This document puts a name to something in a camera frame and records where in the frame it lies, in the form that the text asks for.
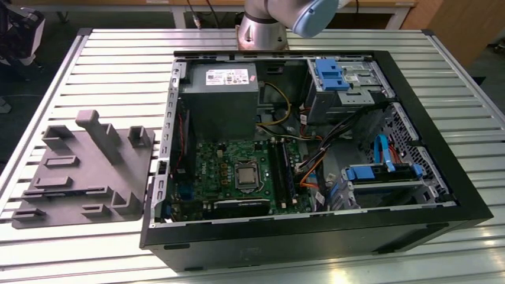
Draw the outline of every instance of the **yellow cable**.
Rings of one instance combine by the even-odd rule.
[[[261,123],[255,123],[255,124],[257,125],[275,125],[275,124],[283,122],[289,118],[289,115],[291,114],[291,103],[289,102],[287,96],[282,93],[282,91],[275,87],[274,84],[265,82],[265,85],[274,88],[274,90],[281,94],[282,98],[285,99],[285,102],[287,103],[287,111],[283,115],[283,118],[281,118],[279,120],[271,121],[271,122],[261,122]]]

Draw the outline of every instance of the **aluminum slotted tabletop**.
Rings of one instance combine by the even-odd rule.
[[[13,210],[43,153],[47,125],[77,129],[95,109],[114,128],[142,125],[159,141],[173,50],[233,50],[234,30],[93,30],[78,35],[0,177],[0,282],[502,283],[505,119],[434,36],[419,31],[287,35],[291,50],[387,50],[494,218],[404,253],[177,275],[138,248],[141,220],[15,230]],[[151,157],[157,156],[158,144]]]

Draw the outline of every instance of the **ram slot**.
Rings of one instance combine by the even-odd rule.
[[[287,202],[290,204],[295,204],[295,189],[294,189],[294,181],[293,181],[293,172],[291,172],[291,164],[289,162],[289,154],[287,149],[285,148],[285,143],[278,143],[279,152],[282,153],[281,156],[281,163],[282,163],[282,169],[283,169],[283,184],[285,184],[285,190],[287,193],[287,196],[290,197]]]
[[[285,188],[283,164],[281,162],[281,152],[277,147],[277,141],[267,144],[267,160],[270,161],[270,173],[273,181],[273,189],[275,191],[275,203],[278,208],[286,208],[287,190]]]

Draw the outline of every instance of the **cpu socket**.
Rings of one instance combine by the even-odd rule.
[[[259,188],[258,164],[234,164],[234,188],[242,193],[251,193]]]

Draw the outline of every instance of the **open computer tower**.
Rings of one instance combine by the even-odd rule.
[[[139,247],[175,271],[404,251],[491,213],[386,51],[174,54]]]

